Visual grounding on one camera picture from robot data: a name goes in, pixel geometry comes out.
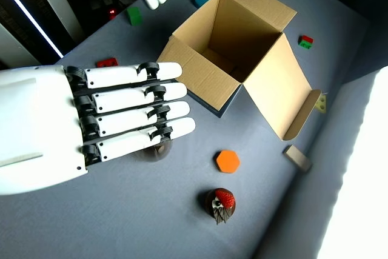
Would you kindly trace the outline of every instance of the cardboard box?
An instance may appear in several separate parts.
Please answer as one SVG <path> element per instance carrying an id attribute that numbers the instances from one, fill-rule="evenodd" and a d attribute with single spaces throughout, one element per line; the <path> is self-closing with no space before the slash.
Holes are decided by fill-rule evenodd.
<path id="1" fill-rule="evenodd" d="M 277 0 L 209 0 L 173 32 L 158 61 L 180 63 L 178 81 L 216 112 L 243 84 L 275 133 L 291 140 L 321 94 L 282 32 L 295 15 Z"/>

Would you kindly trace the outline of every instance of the orange hexagon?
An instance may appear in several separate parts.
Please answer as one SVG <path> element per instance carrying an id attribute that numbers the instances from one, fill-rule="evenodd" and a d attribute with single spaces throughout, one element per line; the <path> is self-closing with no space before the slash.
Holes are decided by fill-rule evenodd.
<path id="1" fill-rule="evenodd" d="M 216 162 L 219 170 L 225 173 L 234 173 L 240 165 L 236 152 L 229 150 L 221 151 L 217 156 Z"/>

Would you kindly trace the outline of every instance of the white light strip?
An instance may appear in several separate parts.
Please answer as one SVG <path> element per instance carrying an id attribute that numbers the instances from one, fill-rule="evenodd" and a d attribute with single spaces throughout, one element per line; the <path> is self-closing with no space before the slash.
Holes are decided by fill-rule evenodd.
<path id="1" fill-rule="evenodd" d="M 41 26 L 35 21 L 35 19 L 32 17 L 32 15 L 28 12 L 28 10 L 24 7 L 23 3 L 20 0 L 14 0 L 16 4 L 20 7 L 20 9 L 24 12 L 26 17 L 32 22 L 32 24 L 36 27 L 36 29 L 41 33 L 43 38 L 48 42 L 48 44 L 54 49 L 54 51 L 58 54 L 60 58 L 63 58 L 62 53 L 58 50 L 58 48 L 54 45 L 52 40 L 49 38 L 49 36 L 46 35 L 46 33 L 43 31 Z"/>

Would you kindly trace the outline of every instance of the gray tabletop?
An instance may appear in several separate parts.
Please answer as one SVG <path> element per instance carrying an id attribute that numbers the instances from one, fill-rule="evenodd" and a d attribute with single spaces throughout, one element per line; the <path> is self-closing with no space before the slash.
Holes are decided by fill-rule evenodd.
<path id="1" fill-rule="evenodd" d="M 195 11 L 191 0 L 168 0 L 156 11 L 141 0 L 143 23 L 121 13 L 66 55 L 59 64 L 94 67 L 109 57 L 124 64 L 154 61 L 168 37 Z M 348 66 L 367 21 L 337 0 L 280 0 L 298 11 L 286 28 L 293 51 L 313 88 L 329 92 Z M 314 39 L 310 50 L 299 35 Z M 89 167 L 75 180 L 31 193 L 0 197 L 0 258 L 249 258 L 296 173 L 282 142 L 244 89 L 221 118 L 190 97 L 196 130 L 174 141 L 157 163 L 135 154 Z M 306 151 L 323 116 L 313 111 L 292 141 Z M 234 174 L 212 158 L 238 153 Z M 236 212 L 216 225 L 199 203 L 209 189 L 225 187 Z"/>

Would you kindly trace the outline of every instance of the red strawberry slice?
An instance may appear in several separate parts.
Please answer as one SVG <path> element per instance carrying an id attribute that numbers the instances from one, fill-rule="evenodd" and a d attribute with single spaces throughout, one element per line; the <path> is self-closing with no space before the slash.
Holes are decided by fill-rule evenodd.
<path id="1" fill-rule="evenodd" d="M 230 209 L 235 205 L 234 196 L 228 192 L 216 190 L 216 197 L 218 197 L 222 205 L 227 209 Z"/>

